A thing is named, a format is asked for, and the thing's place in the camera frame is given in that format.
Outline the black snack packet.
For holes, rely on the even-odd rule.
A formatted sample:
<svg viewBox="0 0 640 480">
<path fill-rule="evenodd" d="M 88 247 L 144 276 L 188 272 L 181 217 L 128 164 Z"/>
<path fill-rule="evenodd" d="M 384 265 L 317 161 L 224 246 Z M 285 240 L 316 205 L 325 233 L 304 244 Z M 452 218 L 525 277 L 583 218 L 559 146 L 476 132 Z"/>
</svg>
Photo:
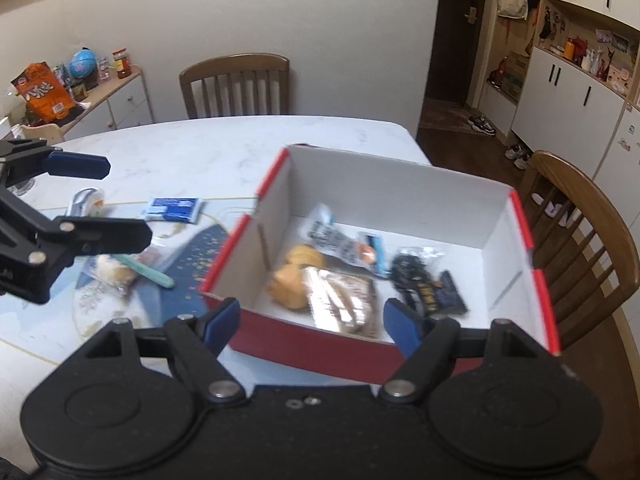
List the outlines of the black snack packet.
<svg viewBox="0 0 640 480">
<path fill-rule="evenodd" d="M 427 274 L 420 294 L 427 315 L 465 315 L 469 311 L 449 271 L 442 271 L 437 278 Z"/>
</svg>

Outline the bagged bread bun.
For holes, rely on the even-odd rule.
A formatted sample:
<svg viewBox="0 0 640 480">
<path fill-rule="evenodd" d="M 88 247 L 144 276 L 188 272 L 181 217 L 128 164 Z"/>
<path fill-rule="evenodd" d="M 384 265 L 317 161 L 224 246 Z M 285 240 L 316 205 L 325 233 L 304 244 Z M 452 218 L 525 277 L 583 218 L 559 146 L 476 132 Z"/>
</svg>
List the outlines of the bagged bread bun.
<svg viewBox="0 0 640 480">
<path fill-rule="evenodd" d="M 160 262 L 161 255 L 160 248 L 151 246 L 150 248 L 146 248 L 141 254 L 128 256 L 134 257 L 147 266 L 156 269 L 157 263 Z M 132 285 L 138 278 L 143 278 L 143 276 L 116 261 L 113 255 L 90 257 L 82 268 L 82 274 L 85 275 L 87 280 L 93 280 L 103 286 L 108 292 L 112 292 L 121 297 L 129 294 Z"/>
</svg>

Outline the green toothbrush handle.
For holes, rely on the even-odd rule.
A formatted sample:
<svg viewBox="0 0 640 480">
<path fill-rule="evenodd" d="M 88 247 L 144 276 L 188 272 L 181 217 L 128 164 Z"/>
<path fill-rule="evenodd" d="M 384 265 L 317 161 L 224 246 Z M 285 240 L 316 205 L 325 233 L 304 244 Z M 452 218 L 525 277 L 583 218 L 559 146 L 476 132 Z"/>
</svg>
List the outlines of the green toothbrush handle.
<svg viewBox="0 0 640 480">
<path fill-rule="evenodd" d="M 161 288 L 171 289 L 175 287 L 175 281 L 170 276 L 147 266 L 134 257 L 128 255 L 113 255 L 113 258 Z"/>
</svg>

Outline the bag of black screws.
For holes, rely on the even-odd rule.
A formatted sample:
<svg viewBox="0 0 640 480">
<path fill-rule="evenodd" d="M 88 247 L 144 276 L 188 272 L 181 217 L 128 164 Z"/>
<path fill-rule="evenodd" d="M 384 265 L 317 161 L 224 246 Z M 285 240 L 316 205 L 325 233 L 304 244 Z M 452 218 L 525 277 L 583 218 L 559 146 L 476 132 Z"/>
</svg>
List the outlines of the bag of black screws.
<svg viewBox="0 0 640 480">
<path fill-rule="evenodd" d="M 444 253 L 433 247 L 400 248 L 390 263 L 388 278 L 401 300 L 418 315 L 425 316 L 420 286 L 426 283 L 427 274 L 439 276 L 438 266 Z"/>
</svg>

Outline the brown silver snack bag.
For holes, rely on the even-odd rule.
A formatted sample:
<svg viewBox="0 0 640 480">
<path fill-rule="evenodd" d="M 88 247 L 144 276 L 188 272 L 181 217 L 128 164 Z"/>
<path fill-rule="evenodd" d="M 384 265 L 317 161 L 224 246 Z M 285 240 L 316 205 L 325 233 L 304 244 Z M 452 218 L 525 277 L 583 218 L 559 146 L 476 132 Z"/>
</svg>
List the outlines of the brown silver snack bag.
<svg viewBox="0 0 640 480">
<path fill-rule="evenodd" d="M 319 330 L 378 336 L 378 297 L 370 278 L 306 266 L 302 280 L 314 326 Z"/>
</svg>

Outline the blue white wet-wipe packet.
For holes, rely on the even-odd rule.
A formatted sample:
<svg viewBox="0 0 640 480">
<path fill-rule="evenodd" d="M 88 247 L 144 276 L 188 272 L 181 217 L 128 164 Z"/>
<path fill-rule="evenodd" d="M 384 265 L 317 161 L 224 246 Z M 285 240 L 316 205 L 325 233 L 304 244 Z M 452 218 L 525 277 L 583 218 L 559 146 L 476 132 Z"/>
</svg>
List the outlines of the blue white wet-wipe packet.
<svg viewBox="0 0 640 480">
<path fill-rule="evenodd" d="M 142 212 L 145 221 L 193 224 L 198 221 L 202 200 L 196 197 L 154 197 Z"/>
</svg>

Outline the yellow plush toy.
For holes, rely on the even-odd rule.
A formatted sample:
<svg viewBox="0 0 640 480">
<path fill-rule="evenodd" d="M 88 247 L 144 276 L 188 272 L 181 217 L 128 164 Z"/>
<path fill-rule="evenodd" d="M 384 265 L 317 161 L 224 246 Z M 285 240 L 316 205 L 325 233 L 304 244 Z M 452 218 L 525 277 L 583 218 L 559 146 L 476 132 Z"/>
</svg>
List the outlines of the yellow plush toy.
<svg viewBox="0 0 640 480">
<path fill-rule="evenodd" d="M 284 265 L 272 274 L 267 285 L 269 296 L 277 304 L 288 310 L 300 310 L 307 307 L 302 273 L 306 266 L 324 269 L 326 267 L 324 255 L 310 245 L 295 245 L 286 254 Z"/>
</svg>

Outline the orange chip bag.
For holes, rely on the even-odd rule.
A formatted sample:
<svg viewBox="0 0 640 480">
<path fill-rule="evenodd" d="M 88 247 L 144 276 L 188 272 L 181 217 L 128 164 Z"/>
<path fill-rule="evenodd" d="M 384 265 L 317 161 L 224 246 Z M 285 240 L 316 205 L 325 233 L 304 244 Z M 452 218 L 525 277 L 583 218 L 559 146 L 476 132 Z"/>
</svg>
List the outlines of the orange chip bag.
<svg viewBox="0 0 640 480">
<path fill-rule="evenodd" d="M 43 122 L 66 119 L 75 107 L 75 101 L 46 62 L 29 64 L 12 84 L 27 108 Z"/>
</svg>

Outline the side cabinet with drawers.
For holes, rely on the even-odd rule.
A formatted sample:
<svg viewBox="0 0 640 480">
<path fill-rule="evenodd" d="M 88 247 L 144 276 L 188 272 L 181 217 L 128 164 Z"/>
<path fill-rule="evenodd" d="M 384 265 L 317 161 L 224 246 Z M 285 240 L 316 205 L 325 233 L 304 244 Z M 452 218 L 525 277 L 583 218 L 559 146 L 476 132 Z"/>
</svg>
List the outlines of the side cabinet with drawers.
<svg viewBox="0 0 640 480">
<path fill-rule="evenodd" d="M 81 102 L 85 111 L 61 128 L 65 141 L 154 122 L 141 68 L 132 66 L 125 79 L 119 79 L 114 70 L 111 73 L 110 80 L 90 90 Z"/>
</svg>

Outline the blue globe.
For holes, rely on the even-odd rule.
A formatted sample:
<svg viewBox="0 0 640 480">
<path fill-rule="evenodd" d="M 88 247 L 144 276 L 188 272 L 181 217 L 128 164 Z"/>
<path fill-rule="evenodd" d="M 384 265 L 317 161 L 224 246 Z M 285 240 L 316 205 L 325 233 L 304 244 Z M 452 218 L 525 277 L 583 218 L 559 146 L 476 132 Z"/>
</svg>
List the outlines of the blue globe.
<svg viewBox="0 0 640 480">
<path fill-rule="evenodd" d="M 78 50 L 68 62 L 68 71 L 74 79 L 88 78 L 96 70 L 96 55 L 88 48 Z"/>
</svg>

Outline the red lidded jar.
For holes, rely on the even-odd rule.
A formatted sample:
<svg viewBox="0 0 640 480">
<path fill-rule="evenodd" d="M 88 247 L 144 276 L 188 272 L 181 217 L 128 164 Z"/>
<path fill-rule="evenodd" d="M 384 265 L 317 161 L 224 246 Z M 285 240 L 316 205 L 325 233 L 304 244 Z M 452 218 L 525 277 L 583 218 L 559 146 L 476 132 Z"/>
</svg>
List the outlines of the red lidded jar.
<svg viewBox="0 0 640 480">
<path fill-rule="evenodd" d="M 115 50 L 113 53 L 114 66 L 117 77 L 125 79 L 131 75 L 129 55 L 126 48 Z"/>
</svg>

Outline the red white cardboard box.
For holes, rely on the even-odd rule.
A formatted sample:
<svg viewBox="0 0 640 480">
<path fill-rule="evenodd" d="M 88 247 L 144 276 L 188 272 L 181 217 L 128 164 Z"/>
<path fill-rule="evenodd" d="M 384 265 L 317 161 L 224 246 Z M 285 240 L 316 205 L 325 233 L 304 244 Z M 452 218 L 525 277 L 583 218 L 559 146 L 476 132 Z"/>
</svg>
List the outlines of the red white cardboard box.
<svg viewBox="0 0 640 480">
<path fill-rule="evenodd" d="M 509 185 L 296 144 L 269 168 L 201 292 L 209 307 L 239 301 L 235 351 L 379 384 L 410 351 L 390 336 L 393 298 L 468 330 L 506 318 L 558 353 L 533 248 Z"/>
</svg>

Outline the wooden chair behind box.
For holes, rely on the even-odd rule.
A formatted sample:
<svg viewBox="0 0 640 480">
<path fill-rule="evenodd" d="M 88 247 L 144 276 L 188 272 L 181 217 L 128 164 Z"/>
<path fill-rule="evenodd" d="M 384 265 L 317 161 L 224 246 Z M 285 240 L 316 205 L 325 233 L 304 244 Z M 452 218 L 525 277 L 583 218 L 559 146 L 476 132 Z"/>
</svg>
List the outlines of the wooden chair behind box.
<svg viewBox="0 0 640 480">
<path fill-rule="evenodd" d="M 638 292 L 639 254 L 615 206 L 582 170 L 536 151 L 520 187 L 561 347 L 591 333 Z"/>
</svg>

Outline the white grey sneakers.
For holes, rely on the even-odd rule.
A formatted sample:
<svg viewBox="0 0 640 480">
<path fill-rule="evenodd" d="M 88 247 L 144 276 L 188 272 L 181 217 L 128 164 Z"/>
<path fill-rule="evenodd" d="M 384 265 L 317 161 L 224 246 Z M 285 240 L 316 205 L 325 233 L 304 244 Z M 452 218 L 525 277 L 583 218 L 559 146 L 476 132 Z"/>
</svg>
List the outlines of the white grey sneakers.
<svg viewBox="0 0 640 480">
<path fill-rule="evenodd" d="M 532 152 L 522 144 L 513 144 L 504 152 L 504 157 L 518 170 L 525 170 L 528 166 Z"/>
</svg>

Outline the wooden chair at left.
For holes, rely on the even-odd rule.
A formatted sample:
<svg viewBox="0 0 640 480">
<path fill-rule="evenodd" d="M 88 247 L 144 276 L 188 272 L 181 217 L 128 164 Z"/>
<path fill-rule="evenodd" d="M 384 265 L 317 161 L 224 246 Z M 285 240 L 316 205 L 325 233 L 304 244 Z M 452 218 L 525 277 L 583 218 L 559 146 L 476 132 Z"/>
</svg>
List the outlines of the wooden chair at left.
<svg viewBox="0 0 640 480">
<path fill-rule="evenodd" d="M 290 112 L 290 60 L 237 53 L 195 63 L 179 75 L 189 119 Z"/>
</svg>

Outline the black white sneakers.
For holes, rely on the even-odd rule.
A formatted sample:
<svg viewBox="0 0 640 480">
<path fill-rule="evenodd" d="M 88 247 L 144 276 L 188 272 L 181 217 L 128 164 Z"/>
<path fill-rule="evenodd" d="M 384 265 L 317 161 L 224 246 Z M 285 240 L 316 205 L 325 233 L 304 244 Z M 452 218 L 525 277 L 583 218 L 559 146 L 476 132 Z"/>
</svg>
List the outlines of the black white sneakers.
<svg viewBox="0 0 640 480">
<path fill-rule="evenodd" d="M 486 136 L 495 136 L 497 130 L 483 115 L 471 116 L 468 119 L 469 126 L 476 132 L 486 134 Z"/>
</svg>

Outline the white floor cabinets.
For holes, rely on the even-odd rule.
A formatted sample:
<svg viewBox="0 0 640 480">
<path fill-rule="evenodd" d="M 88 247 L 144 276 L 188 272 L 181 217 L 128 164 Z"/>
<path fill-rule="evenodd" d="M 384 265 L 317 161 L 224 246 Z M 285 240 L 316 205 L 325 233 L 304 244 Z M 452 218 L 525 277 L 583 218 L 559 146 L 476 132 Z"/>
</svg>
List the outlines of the white floor cabinets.
<svg viewBox="0 0 640 480">
<path fill-rule="evenodd" d="M 606 84 L 564 58 L 535 48 L 511 130 L 531 151 L 558 155 L 593 178 L 624 104 Z"/>
</svg>

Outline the hanging canvas tote bag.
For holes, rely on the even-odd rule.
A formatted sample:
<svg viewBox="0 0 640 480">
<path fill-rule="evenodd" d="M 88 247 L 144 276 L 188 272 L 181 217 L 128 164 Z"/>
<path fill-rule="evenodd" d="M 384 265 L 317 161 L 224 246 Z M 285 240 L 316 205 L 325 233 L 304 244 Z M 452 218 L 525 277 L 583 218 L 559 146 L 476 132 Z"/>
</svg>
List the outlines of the hanging canvas tote bag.
<svg viewBox="0 0 640 480">
<path fill-rule="evenodd" d="M 528 0 L 497 0 L 497 15 L 509 20 L 525 20 L 528 17 Z"/>
</svg>

